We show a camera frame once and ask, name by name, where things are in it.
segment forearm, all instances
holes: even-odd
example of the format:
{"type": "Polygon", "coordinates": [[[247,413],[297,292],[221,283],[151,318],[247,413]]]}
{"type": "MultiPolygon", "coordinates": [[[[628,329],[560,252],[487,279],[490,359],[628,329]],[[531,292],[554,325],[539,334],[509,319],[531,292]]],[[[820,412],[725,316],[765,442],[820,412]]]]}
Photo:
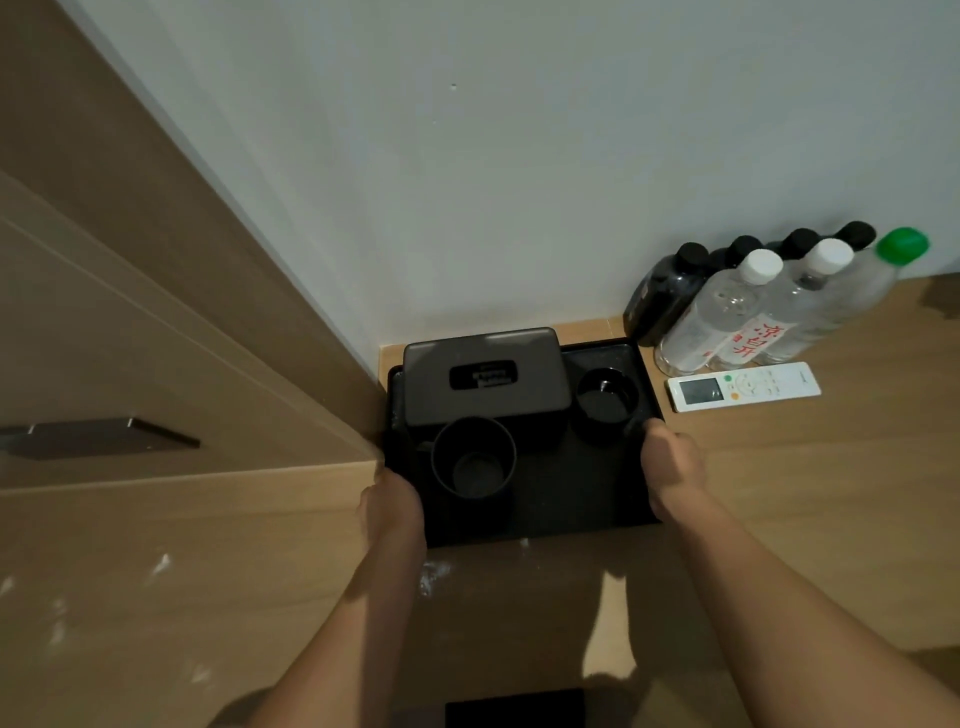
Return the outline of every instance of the forearm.
{"type": "Polygon", "coordinates": [[[374,544],[320,631],[251,728],[379,728],[390,709],[420,568],[421,538],[374,544]]]}
{"type": "Polygon", "coordinates": [[[702,490],[663,499],[760,728],[960,724],[960,699],[754,539],[702,490]]]}

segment white wall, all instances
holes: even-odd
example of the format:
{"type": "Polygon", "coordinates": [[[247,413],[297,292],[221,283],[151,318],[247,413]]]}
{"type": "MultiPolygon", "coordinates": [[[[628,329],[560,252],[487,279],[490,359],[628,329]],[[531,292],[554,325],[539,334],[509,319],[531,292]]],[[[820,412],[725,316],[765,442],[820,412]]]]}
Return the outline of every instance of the white wall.
{"type": "Polygon", "coordinates": [[[954,0],[63,2],[370,367],[617,312],[685,240],[958,267],[954,0]]]}

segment plastic bottle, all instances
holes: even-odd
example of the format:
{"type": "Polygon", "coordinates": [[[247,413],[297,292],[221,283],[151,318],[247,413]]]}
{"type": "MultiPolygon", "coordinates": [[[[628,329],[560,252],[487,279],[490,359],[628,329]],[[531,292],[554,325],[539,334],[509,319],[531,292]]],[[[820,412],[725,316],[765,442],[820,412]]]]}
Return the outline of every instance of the plastic bottle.
{"type": "Polygon", "coordinates": [[[853,248],[854,253],[858,253],[876,240],[876,230],[873,225],[868,225],[861,220],[853,220],[829,237],[843,240],[853,248]]]}
{"type": "Polygon", "coordinates": [[[756,361],[789,361],[849,319],[873,308],[893,288],[903,266],[926,253],[929,247],[926,235],[913,228],[888,232],[875,247],[857,253],[853,263],[829,280],[824,307],[761,352],[756,361]]]}
{"type": "Polygon", "coordinates": [[[736,269],[720,271],[700,290],[677,325],[657,344],[654,361],[668,376],[691,375],[760,308],[763,286],[783,270],[773,251],[751,251],[736,269]]]}
{"type": "Polygon", "coordinates": [[[747,255],[762,247],[760,241],[752,235],[740,235],[726,248],[718,248],[710,253],[707,264],[709,273],[713,276],[728,268],[736,268],[747,255]]]}
{"type": "Polygon", "coordinates": [[[783,260],[800,260],[822,239],[817,231],[812,231],[810,228],[797,228],[780,242],[768,243],[766,248],[783,260]]]}
{"type": "Polygon", "coordinates": [[[708,366],[714,371],[739,369],[797,324],[808,320],[824,302],[828,277],[853,260],[843,240],[821,240],[803,260],[788,262],[764,289],[759,313],[721,347],[708,366]]]}
{"type": "Polygon", "coordinates": [[[652,347],[677,323],[707,282],[707,249],[683,243],[647,274],[623,312],[623,328],[641,347],[652,347]]]}

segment remote control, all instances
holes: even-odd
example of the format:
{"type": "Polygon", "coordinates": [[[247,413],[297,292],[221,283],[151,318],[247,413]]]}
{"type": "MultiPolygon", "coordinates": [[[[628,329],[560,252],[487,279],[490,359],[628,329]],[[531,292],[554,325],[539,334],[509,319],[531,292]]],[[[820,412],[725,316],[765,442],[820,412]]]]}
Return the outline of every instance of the remote control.
{"type": "Polygon", "coordinates": [[[730,372],[675,376],[666,381],[677,412],[732,407],[760,401],[815,397],[820,386],[805,362],[749,367],[730,372]]]}

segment tissue box lid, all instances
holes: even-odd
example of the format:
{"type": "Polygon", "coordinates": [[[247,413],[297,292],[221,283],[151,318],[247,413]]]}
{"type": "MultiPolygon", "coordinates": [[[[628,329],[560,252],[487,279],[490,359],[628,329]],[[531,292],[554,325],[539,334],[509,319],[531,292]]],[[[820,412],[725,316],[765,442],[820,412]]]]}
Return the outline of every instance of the tissue box lid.
{"type": "Polygon", "coordinates": [[[412,427],[559,412],[571,403],[552,328],[410,344],[403,350],[403,382],[412,427]]]}

